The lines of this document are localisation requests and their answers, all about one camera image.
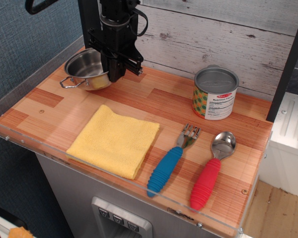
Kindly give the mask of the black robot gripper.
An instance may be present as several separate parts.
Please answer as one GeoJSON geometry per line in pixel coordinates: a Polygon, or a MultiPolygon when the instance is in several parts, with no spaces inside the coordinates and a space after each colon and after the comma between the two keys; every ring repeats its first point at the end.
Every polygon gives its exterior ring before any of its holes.
{"type": "Polygon", "coordinates": [[[125,75],[126,70],[135,75],[143,71],[144,58],[137,50],[135,42],[138,33],[138,17],[131,17],[127,24],[110,26],[103,24],[101,30],[90,28],[89,45],[100,52],[104,72],[110,81],[116,82],[125,75]]]}

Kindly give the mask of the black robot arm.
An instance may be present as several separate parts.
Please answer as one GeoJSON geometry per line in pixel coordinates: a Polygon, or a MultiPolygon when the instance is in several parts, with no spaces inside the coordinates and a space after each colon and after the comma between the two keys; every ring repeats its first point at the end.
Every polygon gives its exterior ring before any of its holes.
{"type": "Polygon", "coordinates": [[[135,42],[148,28],[147,16],[136,6],[139,0],[101,0],[100,30],[90,28],[89,45],[100,52],[101,64],[109,80],[116,82],[126,70],[142,73],[143,56],[135,42]]]}

